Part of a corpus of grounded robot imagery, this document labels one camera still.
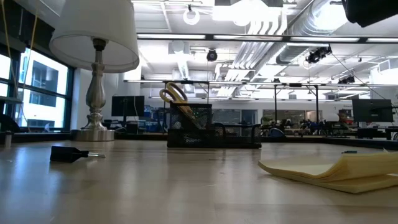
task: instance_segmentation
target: table lamp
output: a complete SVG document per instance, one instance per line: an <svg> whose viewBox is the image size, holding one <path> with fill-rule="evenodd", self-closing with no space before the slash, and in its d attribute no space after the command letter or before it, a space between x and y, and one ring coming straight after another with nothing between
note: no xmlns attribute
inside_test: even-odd
<svg viewBox="0 0 398 224"><path fill-rule="evenodd" d="M77 141L112 141L114 131L102 125L105 105L103 73L124 73L137 68L139 54L130 0L67 0L50 41L61 61L93 71L86 94L88 123L72 130Z"/></svg>

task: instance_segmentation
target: scissors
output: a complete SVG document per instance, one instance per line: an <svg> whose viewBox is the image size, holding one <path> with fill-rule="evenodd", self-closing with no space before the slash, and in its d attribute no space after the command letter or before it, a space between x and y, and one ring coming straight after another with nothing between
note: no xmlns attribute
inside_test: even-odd
<svg viewBox="0 0 398 224"><path fill-rule="evenodd" d="M173 100L170 100L167 98L167 95L169 95ZM161 89L159 91L159 95L162 100L164 100L166 103L188 103L188 98L186 94L178 87L175 83L169 82L166 84L166 89ZM187 117L189 117L192 120L195 120L195 116L193 115L193 111L190 106L179 106L178 107L181 112L183 112Z"/></svg>

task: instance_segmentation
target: ceiling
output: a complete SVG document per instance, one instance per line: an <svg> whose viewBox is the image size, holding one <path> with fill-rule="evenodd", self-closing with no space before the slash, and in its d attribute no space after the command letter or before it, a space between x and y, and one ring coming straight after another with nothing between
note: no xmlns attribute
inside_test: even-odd
<svg viewBox="0 0 398 224"><path fill-rule="evenodd" d="M16 0L32 13L38 12L38 16L55 27L59 20L65 0ZM249 26L236 26L231 21L214 21L212 19L211 6L214 0L202 1L203 7L200 13L199 22L188 25L183 20L183 13L186 6L169 6L167 4L134 4L135 20L137 32L172 32L172 33L192 33L192 34L245 34ZM297 0L297 6L290 8L287 12L287 22L290 23L294 17L310 2L310 0ZM347 22L337 29L333 35L384 35L398 36L398 16L378 22L366 28L361 28L357 24ZM142 72L146 75L156 73L171 73L177 68L177 59L169 55L169 42L166 40L139 40L138 46L142 59ZM217 63L226 61L232 62L241 48L242 42L207 42L207 41L187 41L189 46L196 49L195 55L188 59L190 70L209 70L214 72ZM206 54L208 49L214 48L218 53L217 62L207 62ZM298 60L294 66L288 66L283 70L284 80L289 82L314 80L317 82L330 81L334 75L346 71L346 68L354 68L357 76L365 82L368 81L369 68L377 65L378 62L385 61L388 57L398 57L397 45L371 45L371 44L331 44L331 48L336 57L327 56L319 64L310 69L305 68L303 62Z"/></svg>

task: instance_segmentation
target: white lampshade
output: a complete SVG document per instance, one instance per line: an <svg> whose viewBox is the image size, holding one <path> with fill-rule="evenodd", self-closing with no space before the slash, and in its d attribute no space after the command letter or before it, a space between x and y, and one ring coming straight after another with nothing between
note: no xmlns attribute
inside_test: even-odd
<svg viewBox="0 0 398 224"><path fill-rule="evenodd" d="M139 64L134 8L130 0L67 0L50 41L52 53L74 67L91 70L93 38L107 40L104 72L121 73Z"/></svg>

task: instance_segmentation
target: lamp base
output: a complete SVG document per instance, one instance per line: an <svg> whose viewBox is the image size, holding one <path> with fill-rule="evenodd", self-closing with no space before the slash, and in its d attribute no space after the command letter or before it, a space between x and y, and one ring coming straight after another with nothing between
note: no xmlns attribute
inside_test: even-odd
<svg viewBox="0 0 398 224"><path fill-rule="evenodd" d="M72 141L114 141L113 130L71 130Z"/></svg>

